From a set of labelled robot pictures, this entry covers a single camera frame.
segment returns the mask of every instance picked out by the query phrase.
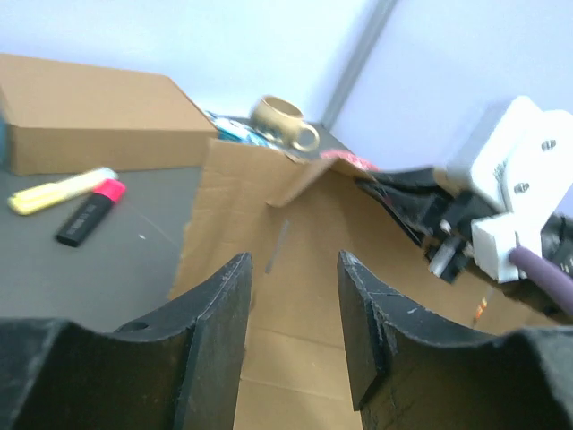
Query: brown cardboard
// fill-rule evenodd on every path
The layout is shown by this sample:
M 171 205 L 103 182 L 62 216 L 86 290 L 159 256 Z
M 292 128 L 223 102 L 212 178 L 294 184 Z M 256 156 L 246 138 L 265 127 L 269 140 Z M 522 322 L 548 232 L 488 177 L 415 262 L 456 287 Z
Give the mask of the brown cardboard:
M 431 275 L 421 251 L 355 187 L 353 176 L 366 174 L 342 160 L 301 164 L 273 150 L 211 144 L 171 297 L 198 285 L 233 255 L 252 253 L 252 311 L 236 430 L 361 429 L 350 401 L 338 307 L 340 249 L 458 323 L 470 323 L 486 291 L 470 274 L 455 285 Z M 528 308 L 498 294 L 478 329 L 499 333 L 532 317 Z
M 216 129 L 166 76 L 0 54 L 13 173 L 199 166 Z

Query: black marker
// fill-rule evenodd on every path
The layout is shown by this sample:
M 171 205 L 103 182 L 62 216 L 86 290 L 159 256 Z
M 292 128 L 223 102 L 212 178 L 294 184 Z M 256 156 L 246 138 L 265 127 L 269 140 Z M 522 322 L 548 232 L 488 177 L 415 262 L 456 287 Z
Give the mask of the black marker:
M 124 184 L 115 179 L 106 179 L 64 223 L 56 235 L 56 240 L 64 245 L 80 246 L 111 208 L 119 202 L 124 191 Z

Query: mug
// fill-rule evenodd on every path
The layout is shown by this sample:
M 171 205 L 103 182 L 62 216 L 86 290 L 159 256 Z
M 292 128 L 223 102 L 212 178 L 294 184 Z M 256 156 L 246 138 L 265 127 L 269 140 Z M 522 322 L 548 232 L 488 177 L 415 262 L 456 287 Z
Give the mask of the mug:
M 314 151 L 321 138 L 312 125 L 305 123 L 301 110 L 274 96 L 265 96 L 251 113 L 251 128 L 277 145 L 292 146 L 302 152 Z M 303 146 L 298 142 L 300 133 L 308 130 L 314 136 L 310 145 Z

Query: highlighter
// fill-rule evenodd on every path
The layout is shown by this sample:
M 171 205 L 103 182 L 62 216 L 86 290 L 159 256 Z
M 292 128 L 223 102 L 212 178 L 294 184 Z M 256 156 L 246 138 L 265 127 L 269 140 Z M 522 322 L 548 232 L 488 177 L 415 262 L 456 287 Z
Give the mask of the highlighter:
M 80 246 L 111 208 L 120 201 L 124 192 L 124 184 L 115 179 L 106 179 L 63 224 L 56 234 L 56 240 L 60 244 L 74 248 Z
M 60 182 L 38 185 L 14 193 L 8 199 L 8 206 L 20 215 L 30 215 L 85 194 L 106 179 L 117 179 L 117 173 L 111 168 L 95 168 Z

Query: table surface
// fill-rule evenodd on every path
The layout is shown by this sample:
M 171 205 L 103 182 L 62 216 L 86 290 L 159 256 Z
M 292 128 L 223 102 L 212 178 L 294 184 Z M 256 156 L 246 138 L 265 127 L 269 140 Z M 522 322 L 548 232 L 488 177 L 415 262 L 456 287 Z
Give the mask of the table surface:
M 320 151 L 344 149 L 317 129 Z M 64 177 L 0 170 L 0 198 Z M 122 172 L 120 179 L 123 200 L 79 248 L 54 235 L 81 197 L 29 217 L 0 205 L 0 317 L 63 317 L 112 331 L 167 301 L 201 168 Z

